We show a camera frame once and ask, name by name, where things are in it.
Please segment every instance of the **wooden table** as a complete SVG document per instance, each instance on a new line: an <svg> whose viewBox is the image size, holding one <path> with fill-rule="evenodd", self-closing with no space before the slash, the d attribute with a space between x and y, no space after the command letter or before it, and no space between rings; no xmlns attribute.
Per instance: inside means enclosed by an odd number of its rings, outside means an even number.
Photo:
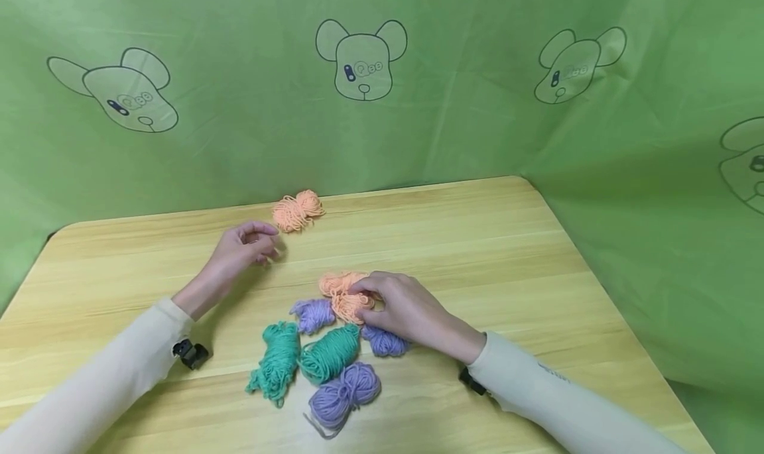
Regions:
<svg viewBox="0 0 764 454"><path fill-rule="evenodd" d="M530 184L497 178L323 198L327 215L285 237L286 258L248 272L195 328L215 352L178 367L92 452L562 453L547 434L468 392L451 359L415 348L361 359L378 399L324 441L302 418L297 375L283 409L243 388L266 325L317 298L325 272L406 272L447 309L643 418L693 453L712 453L559 222ZM61 383L155 300L205 263L223 229L269 219L270 204L77 223L45 247L0 321L0 429Z"/></svg>

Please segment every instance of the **orange yarn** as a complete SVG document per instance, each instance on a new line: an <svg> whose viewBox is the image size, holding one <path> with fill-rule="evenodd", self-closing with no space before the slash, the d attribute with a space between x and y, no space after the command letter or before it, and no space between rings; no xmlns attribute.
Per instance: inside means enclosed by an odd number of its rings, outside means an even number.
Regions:
<svg viewBox="0 0 764 454"><path fill-rule="evenodd" d="M284 232L302 230L313 217L322 216L326 212L321 206L321 201L313 191L302 191L293 198L285 196L273 206L273 221Z"/></svg>
<svg viewBox="0 0 764 454"><path fill-rule="evenodd" d="M339 275L327 273L318 280L318 289L325 297L331 298L332 310L337 318L348 323L363 324L363 320L358 318L356 312L361 308L371 309L374 306L374 299L363 293L348 294L348 290L353 283L366 276L366 273L361 272L343 272Z"/></svg>

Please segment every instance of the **cartoon dog ear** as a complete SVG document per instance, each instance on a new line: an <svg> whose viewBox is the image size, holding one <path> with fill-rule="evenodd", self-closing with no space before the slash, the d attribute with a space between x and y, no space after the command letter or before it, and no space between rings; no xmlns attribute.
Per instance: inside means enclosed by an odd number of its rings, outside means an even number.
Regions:
<svg viewBox="0 0 764 454"><path fill-rule="evenodd" d="M406 52L409 39L406 28L403 28L401 22L388 20L377 30L376 35L387 43L387 48L390 49L390 61L394 62Z"/></svg>
<svg viewBox="0 0 764 454"><path fill-rule="evenodd" d="M721 146L732 151L745 152L760 144L764 144L764 117L735 124L721 137Z"/></svg>
<svg viewBox="0 0 764 454"><path fill-rule="evenodd" d="M321 23L316 32L316 49L318 55L328 62L337 61L337 45L350 33L336 20L326 20Z"/></svg>
<svg viewBox="0 0 764 454"><path fill-rule="evenodd" d="M608 66L618 61L625 50L625 32L623 28L613 27L597 38L602 51L597 66Z"/></svg>
<svg viewBox="0 0 764 454"><path fill-rule="evenodd" d="M544 46L544 49L541 50L539 64L544 68L551 68L554 61L560 56L560 53L573 43L575 43L575 33L573 33L572 29L564 29L562 32L554 35L549 40L549 43Z"/></svg>
<svg viewBox="0 0 764 454"><path fill-rule="evenodd" d="M128 48L122 53L120 63L125 68L132 68L136 72L143 73L146 78L154 83L157 89L170 84L170 71L153 53L142 48Z"/></svg>
<svg viewBox="0 0 764 454"><path fill-rule="evenodd" d="M51 56L47 61L47 66L53 76L76 93L80 93L83 96L92 96L90 91L85 87L85 83L82 82L82 77L87 73L87 69L79 66L79 64L72 63L69 60L59 58L57 56Z"/></svg>

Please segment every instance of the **sleeve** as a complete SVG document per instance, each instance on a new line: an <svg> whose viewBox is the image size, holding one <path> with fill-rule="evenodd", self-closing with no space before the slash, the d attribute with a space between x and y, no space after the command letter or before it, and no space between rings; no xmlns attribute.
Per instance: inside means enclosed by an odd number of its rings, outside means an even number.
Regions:
<svg viewBox="0 0 764 454"><path fill-rule="evenodd" d="M468 368L503 410L540 425L571 454L686 454L657 430L496 333L487 333L485 348Z"/></svg>
<svg viewBox="0 0 764 454"><path fill-rule="evenodd" d="M160 380L192 320L169 298L142 313L84 367L0 435L0 453L81 454Z"/></svg>

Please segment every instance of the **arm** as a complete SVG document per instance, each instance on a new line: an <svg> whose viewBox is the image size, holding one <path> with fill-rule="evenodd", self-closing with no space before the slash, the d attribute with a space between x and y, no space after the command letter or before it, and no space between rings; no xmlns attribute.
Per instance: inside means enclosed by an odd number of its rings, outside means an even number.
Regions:
<svg viewBox="0 0 764 454"><path fill-rule="evenodd" d="M246 223L228 230L201 273L160 300L0 435L0 453L79 454L154 385L175 358L172 347L214 307L251 263L276 255L277 230Z"/></svg>
<svg viewBox="0 0 764 454"><path fill-rule="evenodd" d="M496 333L487 334L469 370L503 410L543 427L572 454L684 454L657 430Z"/></svg>
<svg viewBox="0 0 764 454"><path fill-rule="evenodd" d="M468 365L503 410L540 425L571 454L684 454L657 430L496 333L484 335L454 317L414 278L374 272L351 287L362 290L381 294L385 302L382 312L358 313L366 323Z"/></svg>

